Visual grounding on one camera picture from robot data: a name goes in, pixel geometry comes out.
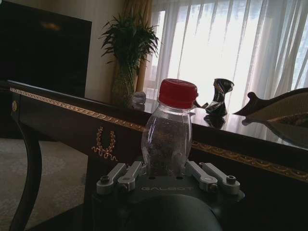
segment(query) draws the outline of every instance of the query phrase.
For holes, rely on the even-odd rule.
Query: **beige curtain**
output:
[[[151,25],[152,0],[125,0],[124,15],[139,15],[143,17],[144,23]],[[143,91],[146,61],[140,63],[139,76],[136,78],[136,91]]]

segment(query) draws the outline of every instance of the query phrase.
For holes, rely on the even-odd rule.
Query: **carpet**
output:
[[[87,156],[60,142],[39,142],[42,179],[26,229],[83,203]],[[23,140],[0,139],[0,231],[9,229],[26,180]]]

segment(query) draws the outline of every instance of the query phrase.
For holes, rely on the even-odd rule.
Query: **water bottle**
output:
[[[141,149],[151,176],[180,176],[192,146],[190,110],[197,87],[179,79],[164,79],[159,106],[142,134]]]

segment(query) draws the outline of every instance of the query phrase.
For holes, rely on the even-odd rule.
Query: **wall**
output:
[[[122,12],[124,0],[7,0],[54,13],[92,21],[88,73],[85,97],[108,103],[114,63],[106,64],[113,57],[101,58],[102,40],[98,37],[102,27],[113,15]]]

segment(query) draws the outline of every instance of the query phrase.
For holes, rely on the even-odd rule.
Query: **sheer curtain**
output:
[[[250,91],[268,99],[308,87],[307,13],[308,0],[153,0],[161,44],[148,57],[147,98],[168,77],[193,82],[198,102],[210,103],[214,79],[226,78],[235,84],[226,98],[234,113]]]

